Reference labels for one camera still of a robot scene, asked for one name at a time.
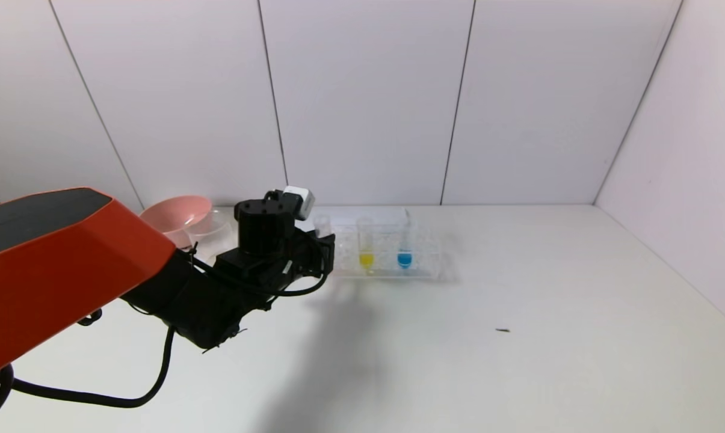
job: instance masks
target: white wall panel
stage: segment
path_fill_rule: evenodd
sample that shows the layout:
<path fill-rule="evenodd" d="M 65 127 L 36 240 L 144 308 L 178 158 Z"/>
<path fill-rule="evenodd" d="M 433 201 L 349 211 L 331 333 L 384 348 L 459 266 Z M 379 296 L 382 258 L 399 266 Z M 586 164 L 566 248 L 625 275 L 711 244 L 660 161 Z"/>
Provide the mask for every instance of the white wall panel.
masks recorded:
<path fill-rule="evenodd" d="M 686 0 L 597 205 L 725 313 L 725 0 Z"/>
<path fill-rule="evenodd" d="M 49 3 L 2 1 L 0 200 L 73 186 L 142 209 Z"/>
<path fill-rule="evenodd" d="M 437 204 L 472 0 L 261 0 L 291 183 Z"/>
<path fill-rule="evenodd" d="M 478 1 L 443 203 L 592 203 L 678 5 Z"/>
<path fill-rule="evenodd" d="M 257 0 L 54 0 L 145 205 L 285 184 Z"/>

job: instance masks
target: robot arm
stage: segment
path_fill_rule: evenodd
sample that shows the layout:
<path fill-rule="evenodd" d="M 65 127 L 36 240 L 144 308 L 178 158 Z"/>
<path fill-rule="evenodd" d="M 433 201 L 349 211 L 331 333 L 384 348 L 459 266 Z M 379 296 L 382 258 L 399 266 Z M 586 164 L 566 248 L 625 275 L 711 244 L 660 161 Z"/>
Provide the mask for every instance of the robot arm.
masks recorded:
<path fill-rule="evenodd" d="M 167 324 L 167 355 L 175 332 L 200 348 L 217 347 L 238 334 L 248 312 L 269 310 L 278 296 L 311 293 L 325 282 L 335 236 L 317 238 L 295 227 L 312 205 L 307 189 L 290 186 L 238 203 L 239 247 L 208 266 L 92 189 L 3 203 L 0 378 L 12 361 L 71 324 L 96 320 L 100 307 L 116 298 Z M 285 290 L 305 276 L 320 280 L 307 290 Z"/>

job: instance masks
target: blue liquid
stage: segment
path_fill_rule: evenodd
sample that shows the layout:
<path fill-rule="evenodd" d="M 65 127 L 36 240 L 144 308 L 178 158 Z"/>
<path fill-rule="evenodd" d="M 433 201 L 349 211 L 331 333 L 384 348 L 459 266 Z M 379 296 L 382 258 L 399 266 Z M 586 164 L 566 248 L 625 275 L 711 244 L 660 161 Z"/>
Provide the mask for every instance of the blue liquid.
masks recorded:
<path fill-rule="evenodd" d="M 397 254 L 397 264 L 400 265 L 400 268 L 408 269 L 411 263 L 413 263 L 413 255 L 411 252 L 401 250 Z"/>

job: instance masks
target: test tube with yellow liquid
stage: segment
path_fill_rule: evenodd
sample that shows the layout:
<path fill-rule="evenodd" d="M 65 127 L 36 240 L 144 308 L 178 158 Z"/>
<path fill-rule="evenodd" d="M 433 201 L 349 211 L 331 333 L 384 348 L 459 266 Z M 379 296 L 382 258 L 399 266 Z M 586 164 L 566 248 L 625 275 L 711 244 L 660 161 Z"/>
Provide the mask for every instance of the test tube with yellow liquid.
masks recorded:
<path fill-rule="evenodd" d="M 373 268 L 375 254 L 373 253 L 373 220 L 367 216 L 357 219 L 357 250 L 359 251 L 360 266 L 366 271 Z"/>

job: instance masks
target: pink bowl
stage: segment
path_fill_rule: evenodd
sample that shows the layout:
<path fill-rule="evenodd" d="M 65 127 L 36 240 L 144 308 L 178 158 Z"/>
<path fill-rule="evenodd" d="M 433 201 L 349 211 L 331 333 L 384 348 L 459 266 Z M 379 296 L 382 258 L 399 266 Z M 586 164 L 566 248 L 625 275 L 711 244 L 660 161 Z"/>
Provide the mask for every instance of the pink bowl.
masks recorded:
<path fill-rule="evenodd" d="M 205 219 L 213 209 L 210 199 L 201 195 L 181 195 L 145 209 L 140 219 L 170 238 L 178 248 L 188 247 L 191 241 L 184 229 Z"/>

